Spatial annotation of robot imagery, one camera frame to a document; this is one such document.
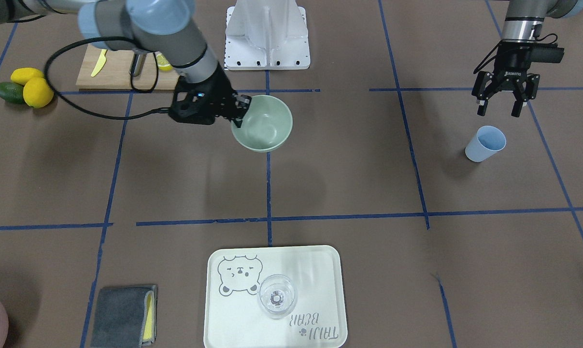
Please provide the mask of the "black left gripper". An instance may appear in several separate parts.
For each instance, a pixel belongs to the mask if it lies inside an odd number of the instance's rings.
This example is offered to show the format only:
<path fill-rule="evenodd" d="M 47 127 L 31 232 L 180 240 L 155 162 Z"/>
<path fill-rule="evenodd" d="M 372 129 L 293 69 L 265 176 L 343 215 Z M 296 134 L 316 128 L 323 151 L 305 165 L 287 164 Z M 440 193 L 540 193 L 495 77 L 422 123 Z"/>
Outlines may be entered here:
<path fill-rule="evenodd" d="M 540 75 L 528 73 L 536 46 L 532 42 L 499 41 L 474 69 L 477 76 L 472 96 L 477 98 L 479 116 L 485 116 L 489 99 L 498 92 L 514 94 L 512 117 L 520 117 L 527 102 L 536 98 Z"/>

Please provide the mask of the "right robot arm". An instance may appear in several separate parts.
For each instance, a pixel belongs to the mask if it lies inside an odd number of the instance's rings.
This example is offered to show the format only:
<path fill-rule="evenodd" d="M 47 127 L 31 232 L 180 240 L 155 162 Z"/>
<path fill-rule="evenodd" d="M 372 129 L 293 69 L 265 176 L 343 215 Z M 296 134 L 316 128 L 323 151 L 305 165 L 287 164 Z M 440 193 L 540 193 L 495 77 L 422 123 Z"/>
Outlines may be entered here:
<path fill-rule="evenodd" d="M 75 14 L 83 40 L 53 53 L 43 73 L 50 79 L 60 55 L 92 44 L 112 51 L 161 53 L 178 73 L 171 105 L 135 115 L 167 114 L 178 123 L 212 125 L 217 117 L 240 128 L 251 97 L 232 88 L 197 24 L 192 0 L 0 0 L 0 24 L 26 17 Z"/>

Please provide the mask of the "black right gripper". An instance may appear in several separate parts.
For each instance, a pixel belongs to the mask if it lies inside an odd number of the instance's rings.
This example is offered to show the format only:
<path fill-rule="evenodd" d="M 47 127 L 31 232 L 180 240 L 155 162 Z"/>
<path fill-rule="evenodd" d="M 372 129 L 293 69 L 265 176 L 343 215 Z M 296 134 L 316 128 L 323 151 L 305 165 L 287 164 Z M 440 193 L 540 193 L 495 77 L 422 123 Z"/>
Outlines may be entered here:
<path fill-rule="evenodd" d="M 177 79 L 169 116 L 178 123 L 212 125 L 217 117 L 229 120 L 236 128 L 242 128 L 243 114 L 251 106 L 252 97 L 238 95 L 217 66 L 205 81 L 189 82 L 187 77 Z"/>

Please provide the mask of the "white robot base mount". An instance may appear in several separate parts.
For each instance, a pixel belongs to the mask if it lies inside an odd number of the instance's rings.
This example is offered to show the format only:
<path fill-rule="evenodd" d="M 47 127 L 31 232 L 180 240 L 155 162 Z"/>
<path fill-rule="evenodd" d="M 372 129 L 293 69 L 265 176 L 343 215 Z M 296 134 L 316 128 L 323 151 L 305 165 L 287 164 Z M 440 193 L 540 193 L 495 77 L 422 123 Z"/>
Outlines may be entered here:
<path fill-rule="evenodd" d="M 307 15 L 295 0 L 239 0 L 227 8 L 225 34 L 227 70 L 311 66 Z"/>

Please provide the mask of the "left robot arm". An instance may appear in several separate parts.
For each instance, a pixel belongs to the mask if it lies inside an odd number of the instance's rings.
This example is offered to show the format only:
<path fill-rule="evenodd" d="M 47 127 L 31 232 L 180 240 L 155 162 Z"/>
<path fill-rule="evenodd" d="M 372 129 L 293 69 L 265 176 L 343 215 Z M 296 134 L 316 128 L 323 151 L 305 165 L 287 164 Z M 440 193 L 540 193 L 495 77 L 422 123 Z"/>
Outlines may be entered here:
<path fill-rule="evenodd" d="M 557 39 L 545 42 L 541 35 L 545 18 L 568 18 L 580 13 L 583 0 L 511 0 L 499 42 L 474 69 L 472 96 L 477 114 L 485 116 L 488 101 L 499 92 L 511 92 L 515 101 L 511 115 L 520 117 L 529 101 L 536 99 L 538 73 L 529 73 L 534 62 L 560 63 L 564 48 Z"/>

